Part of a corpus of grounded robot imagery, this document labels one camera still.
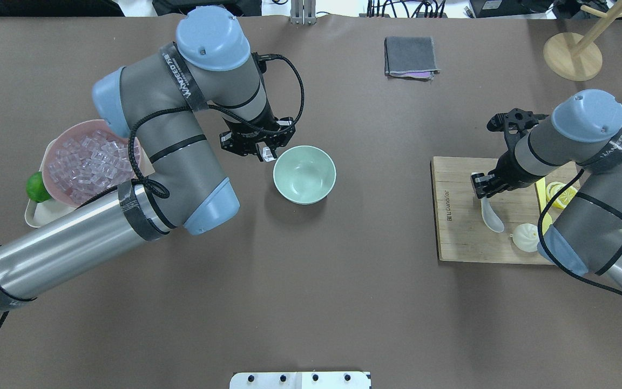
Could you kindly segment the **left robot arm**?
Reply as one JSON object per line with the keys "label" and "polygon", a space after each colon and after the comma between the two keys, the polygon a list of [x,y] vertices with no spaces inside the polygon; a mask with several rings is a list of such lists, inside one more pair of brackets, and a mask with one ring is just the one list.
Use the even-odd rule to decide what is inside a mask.
{"label": "left robot arm", "polygon": [[137,140],[154,173],[138,172],[98,199],[0,246],[0,316],[119,254],[184,227],[197,236],[239,210],[229,177],[195,113],[214,109],[228,130],[221,148],[277,158],[298,118],[271,111],[262,74],[280,54],[251,50],[237,18],[202,6],[157,54],[96,82],[93,102],[121,138]]}

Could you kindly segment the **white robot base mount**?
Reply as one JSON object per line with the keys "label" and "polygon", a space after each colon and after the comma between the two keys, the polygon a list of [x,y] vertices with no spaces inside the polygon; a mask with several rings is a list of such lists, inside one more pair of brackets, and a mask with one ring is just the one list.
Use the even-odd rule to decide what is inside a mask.
{"label": "white robot base mount", "polygon": [[229,388],[371,388],[370,372],[298,371],[239,372],[232,376]]}

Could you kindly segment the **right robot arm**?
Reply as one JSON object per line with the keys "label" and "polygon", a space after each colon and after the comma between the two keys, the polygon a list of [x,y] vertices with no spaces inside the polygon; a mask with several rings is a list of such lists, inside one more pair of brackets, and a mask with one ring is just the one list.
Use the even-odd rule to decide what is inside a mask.
{"label": "right robot arm", "polygon": [[614,286],[600,288],[622,296],[622,105],[586,89],[549,115],[512,109],[486,127],[503,133],[508,150],[493,170],[472,175],[476,197],[529,187],[575,163],[585,181],[542,233],[538,252],[577,280],[609,278]]}

